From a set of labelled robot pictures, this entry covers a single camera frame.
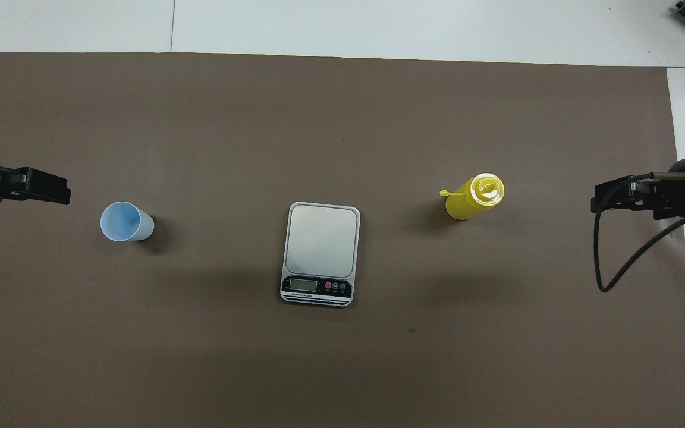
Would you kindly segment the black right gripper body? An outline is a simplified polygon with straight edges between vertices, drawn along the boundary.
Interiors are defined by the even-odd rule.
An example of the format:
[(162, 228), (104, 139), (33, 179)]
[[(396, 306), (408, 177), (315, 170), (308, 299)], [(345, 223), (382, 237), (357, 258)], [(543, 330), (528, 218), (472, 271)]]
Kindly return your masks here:
[[(685, 158), (675, 162), (669, 173), (685, 173)], [(635, 211), (650, 210), (655, 220), (685, 217), (685, 180), (644, 179), (634, 187)]]

